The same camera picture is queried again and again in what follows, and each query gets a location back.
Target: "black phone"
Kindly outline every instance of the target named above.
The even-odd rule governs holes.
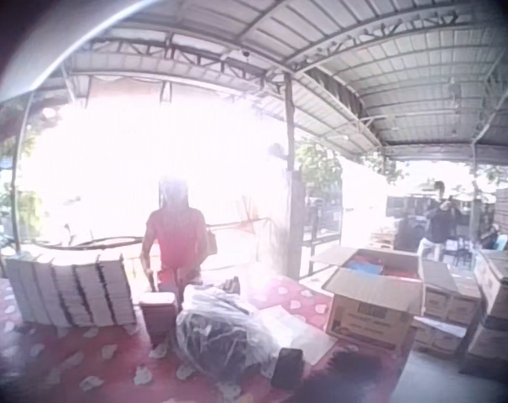
[[[270,384],[283,390],[294,390],[300,386],[304,372],[304,352],[299,348],[283,348]]]

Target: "red shirt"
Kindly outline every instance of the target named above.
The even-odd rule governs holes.
[[[147,220],[148,229],[159,242],[163,271],[191,269],[199,263],[198,242],[207,230],[205,218],[202,212],[189,207],[181,215],[177,221],[165,209],[160,209],[152,212]]]

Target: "concrete floor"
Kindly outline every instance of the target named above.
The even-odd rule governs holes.
[[[507,388],[493,380],[463,375],[456,363],[412,351],[392,403],[481,403],[505,401]]]

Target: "red tablecloth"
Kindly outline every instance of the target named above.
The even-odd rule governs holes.
[[[241,275],[243,294],[260,309],[282,305],[289,313],[311,325],[323,328],[328,316],[331,298],[309,290],[286,277],[263,272],[244,271]],[[177,378],[181,364],[169,351],[162,359],[149,356],[151,346],[139,316],[139,325],[132,328],[101,327],[97,334],[87,328],[72,328],[67,334],[51,326],[35,325],[24,332],[13,292],[7,280],[0,280],[0,374],[3,380],[24,374],[30,390],[39,392],[41,401],[49,402],[105,402],[143,403],[221,401],[221,392],[201,374],[188,380]],[[381,358],[383,376],[372,391],[371,401],[388,401],[406,363],[413,335],[409,334],[403,352],[380,351],[360,343],[338,342],[333,350],[354,345],[360,353]],[[102,356],[106,346],[117,347],[110,359]],[[320,369],[329,360],[329,352],[314,369]],[[134,376],[138,367],[145,367],[152,380],[136,385]],[[84,391],[81,382],[88,376],[102,384]],[[270,382],[261,375],[246,379],[241,385],[243,400],[247,402],[276,402],[285,398],[279,390],[270,388]]]

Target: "woman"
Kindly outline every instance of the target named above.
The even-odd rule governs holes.
[[[157,290],[149,253],[155,240],[160,247],[159,290],[177,290],[199,282],[200,265],[207,258],[207,226],[203,214],[188,205],[188,187],[172,180],[162,188],[163,207],[147,220],[140,256],[152,290]]]

